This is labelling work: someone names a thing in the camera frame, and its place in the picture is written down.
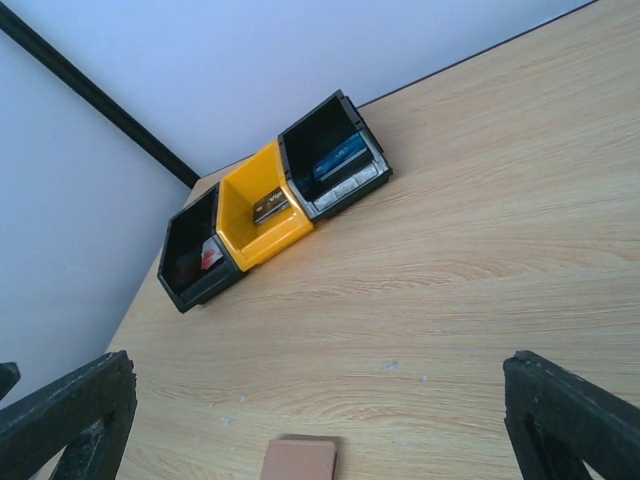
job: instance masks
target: white speck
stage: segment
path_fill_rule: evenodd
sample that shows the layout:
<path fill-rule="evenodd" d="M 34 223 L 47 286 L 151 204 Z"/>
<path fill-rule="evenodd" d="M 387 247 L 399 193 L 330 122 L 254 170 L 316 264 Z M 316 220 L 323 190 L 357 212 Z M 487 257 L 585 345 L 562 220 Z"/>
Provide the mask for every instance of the white speck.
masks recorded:
<path fill-rule="evenodd" d="M 387 363 L 384 367 L 382 367 L 384 371 L 395 370 L 396 368 L 398 368 L 398 362 L 396 362 L 395 360 Z"/>
<path fill-rule="evenodd" d="M 236 408 L 233 409 L 233 412 L 231 413 L 231 415 L 235 415 L 236 412 L 238 411 L 238 407 L 242 406 L 242 404 L 246 401 L 247 401 L 247 396 L 246 395 L 241 396 L 240 400 L 238 400 L 238 404 L 236 405 Z"/>

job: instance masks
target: black storage bin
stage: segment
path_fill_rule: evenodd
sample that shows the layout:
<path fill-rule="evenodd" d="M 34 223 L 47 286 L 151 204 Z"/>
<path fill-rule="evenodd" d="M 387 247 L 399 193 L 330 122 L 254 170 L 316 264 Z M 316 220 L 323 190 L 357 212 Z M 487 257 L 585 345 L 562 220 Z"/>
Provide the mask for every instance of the black storage bin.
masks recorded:
<path fill-rule="evenodd" d="M 169 220 L 158 280 L 182 313 L 246 275 L 216 233 L 219 187 L 215 184 Z"/>
<path fill-rule="evenodd" d="M 287 182 L 311 221 L 333 217 L 393 173 L 341 90 L 278 136 Z"/>

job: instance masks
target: metal object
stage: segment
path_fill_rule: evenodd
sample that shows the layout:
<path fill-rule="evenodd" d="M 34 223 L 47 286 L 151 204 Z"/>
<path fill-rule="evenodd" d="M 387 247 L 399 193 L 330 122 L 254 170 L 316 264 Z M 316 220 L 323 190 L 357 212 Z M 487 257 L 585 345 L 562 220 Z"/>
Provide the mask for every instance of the metal object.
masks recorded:
<path fill-rule="evenodd" d="M 0 400 L 7 396 L 18 380 L 20 372 L 15 363 L 0 363 Z"/>
<path fill-rule="evenodd" d="M 66 447 L 53 480 L 114 479 L 137 405 L 132 369 L 126 352 L 107 353 L 0 411 L 0 478 L 26 480 Z"/>
<path fill-rule="evenodd" d="M 505 424 L 525 480 L 640 478 L 640 410 L 532 352 L 504 362 Z"/>
<path fill-rule="evenodd" d="M 0 2 L 0 29 L 178 177 L 182 183 L 193 188 L 200 179 L 196 172 L 2 2 Z"/>

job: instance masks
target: wood grain surface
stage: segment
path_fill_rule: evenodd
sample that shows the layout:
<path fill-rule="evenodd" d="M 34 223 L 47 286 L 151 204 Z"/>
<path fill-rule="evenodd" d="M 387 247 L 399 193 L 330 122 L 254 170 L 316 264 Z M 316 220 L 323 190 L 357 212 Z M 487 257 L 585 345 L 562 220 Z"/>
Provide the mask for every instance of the wood grain surface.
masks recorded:
<path fill-rule="evenodd" d="M 285 434 L 341 437 L 340 480 L 518 478 L 519 349 L 640 405 L 640 3 L 362 113 L 388 185 L 186 315 L 151 268 L 111 345 L 138 374 L 120 478 L 256 480 Z"/>

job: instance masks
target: blue object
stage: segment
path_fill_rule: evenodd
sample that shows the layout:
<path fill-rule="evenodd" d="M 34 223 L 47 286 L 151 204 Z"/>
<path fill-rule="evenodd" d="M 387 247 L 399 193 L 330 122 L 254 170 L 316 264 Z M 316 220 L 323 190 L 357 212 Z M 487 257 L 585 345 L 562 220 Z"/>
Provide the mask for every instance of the blue object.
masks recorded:
<path fill-rule="evenodd" d="M 362 135 L 355 133 L 344 142 L 331 150 L 313 166 L 313 177 L 316 181 L 322 181 L 334 173 L 342 165 L 360 156 L 367 149 L 367 144 Z"/>

